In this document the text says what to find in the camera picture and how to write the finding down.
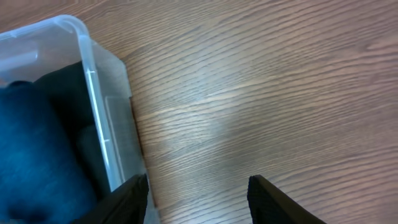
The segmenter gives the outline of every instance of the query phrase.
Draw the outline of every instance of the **wooden surface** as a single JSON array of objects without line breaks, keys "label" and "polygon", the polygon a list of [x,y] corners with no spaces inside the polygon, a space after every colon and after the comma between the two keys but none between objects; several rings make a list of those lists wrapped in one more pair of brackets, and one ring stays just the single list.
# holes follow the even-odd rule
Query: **wooden surface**
[{"label": "wooden surface", "polygon": [[127,65],[163,223],[251,223],[261,174],[328,223],[398,220],[398,2],[2,2]]}]

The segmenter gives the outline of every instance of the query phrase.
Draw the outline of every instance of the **brown wood tabletop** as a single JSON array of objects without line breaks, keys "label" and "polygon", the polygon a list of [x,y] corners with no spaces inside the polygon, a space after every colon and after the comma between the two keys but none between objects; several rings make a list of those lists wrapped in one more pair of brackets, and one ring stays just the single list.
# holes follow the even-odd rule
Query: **brown wood tabletop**
[{"label": "brown wood tabletop", "polygon": [[327,223],[398,220],[398,1],[1,1],[122,59],[163,223],[251,223],[261,174]]}]

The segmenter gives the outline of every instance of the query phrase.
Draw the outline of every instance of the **plastic container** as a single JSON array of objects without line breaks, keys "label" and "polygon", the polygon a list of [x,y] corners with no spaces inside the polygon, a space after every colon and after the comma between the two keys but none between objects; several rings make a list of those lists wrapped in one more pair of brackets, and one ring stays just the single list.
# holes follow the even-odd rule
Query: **plastic container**
[{"label": "plastic container", "polygon": [[[132,117],[126,67],[76,17],[61,15],[0,34],[0,85],[34,82],[82,61],[111,190],[146,173]],[[158,223],[149,194],[145,223]]]}]

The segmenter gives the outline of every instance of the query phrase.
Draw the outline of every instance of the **dark blue cloth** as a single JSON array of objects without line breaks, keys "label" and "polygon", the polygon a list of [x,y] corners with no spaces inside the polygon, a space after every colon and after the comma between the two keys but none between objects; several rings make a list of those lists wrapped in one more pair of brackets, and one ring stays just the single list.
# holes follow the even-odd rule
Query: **dark blue cloth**
[{"label": "dark blue cloth", "polygon": [[0,220],[68,223],[95,203],[46,97],[27,82],[0,88]]}]

